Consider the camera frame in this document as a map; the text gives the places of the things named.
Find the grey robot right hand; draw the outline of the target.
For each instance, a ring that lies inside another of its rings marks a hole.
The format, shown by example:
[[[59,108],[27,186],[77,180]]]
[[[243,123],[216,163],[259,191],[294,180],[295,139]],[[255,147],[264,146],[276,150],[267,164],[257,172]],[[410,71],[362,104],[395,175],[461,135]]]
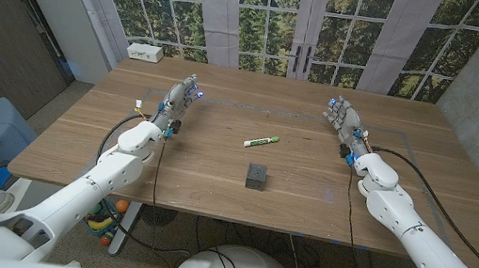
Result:
[[[343,96],[330,99],[324,118],[337,132],[341,143],[341,156],[356,161],[371,152],[367,143],[368,130],[359,118],[358,111]]]

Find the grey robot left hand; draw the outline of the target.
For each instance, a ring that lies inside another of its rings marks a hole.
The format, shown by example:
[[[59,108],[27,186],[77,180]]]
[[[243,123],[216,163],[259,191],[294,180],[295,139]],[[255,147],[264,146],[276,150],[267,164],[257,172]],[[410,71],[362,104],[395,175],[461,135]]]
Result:
[[[198,76],[191,74],[168,91],[149,121],[164,131],[183,118],[188,106],[202,96],[203,91],[198,88]]]

